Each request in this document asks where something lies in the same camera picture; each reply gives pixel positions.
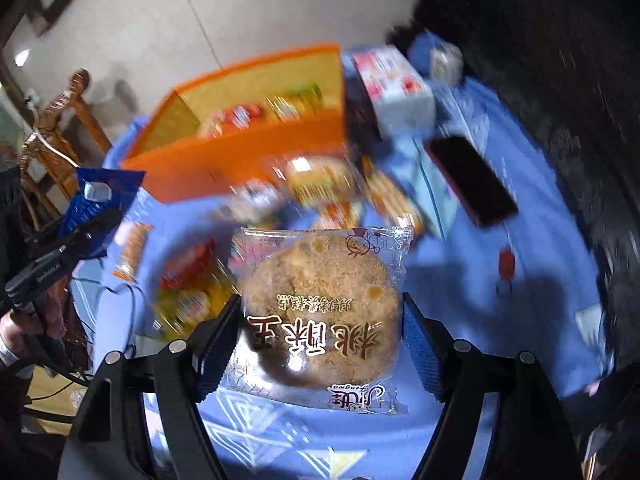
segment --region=dark jacket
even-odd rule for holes
[[[0,173],[0,315],[8,309],[4,284],[25,264],[21,258],[26,244],[20,227],[19,186],[17,168]],[[65,438],[21,432],[20,412],[30,382],[0,371],[0,476],[3,479],[49,480],[58,475]]]

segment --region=smartphone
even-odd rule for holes
[[[478,227],[499,224],[518,213],[500,179],[465,137],[434,139],[424,149]]]

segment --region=blue bag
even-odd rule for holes
[[[116,207],[124,216],[136,198],[145,176],[144,171],[104,170],[78,168],[78,192],[71,198],[62,225],[60,237],[100,214],[108,207]],[[101,256],[113,240],[115,230],[96,237],[86,258]]]

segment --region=person's hand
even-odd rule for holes
[[[66,282],[60,280],[49,287],[44,298],[38,298],[38,307],[47,321],[43,327],[40,317],[23,312],[11,310],[0,319],[0,337],[17,357],[28,357],[29,348],[24,341],[26,335],[39,335],[46,333],[52,338],[60,338],[65,335],[65,324],[62,319],[62,303]]]

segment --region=clear plastic wrapper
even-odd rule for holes
[[[346,153],[298,155],[272,163],[278,183],[303,208],[355,202],[362,179]]]
[[[241,237],[244,323],[227,386],[311,408],[399,413],[392,376],[413,230],[242,229]]]

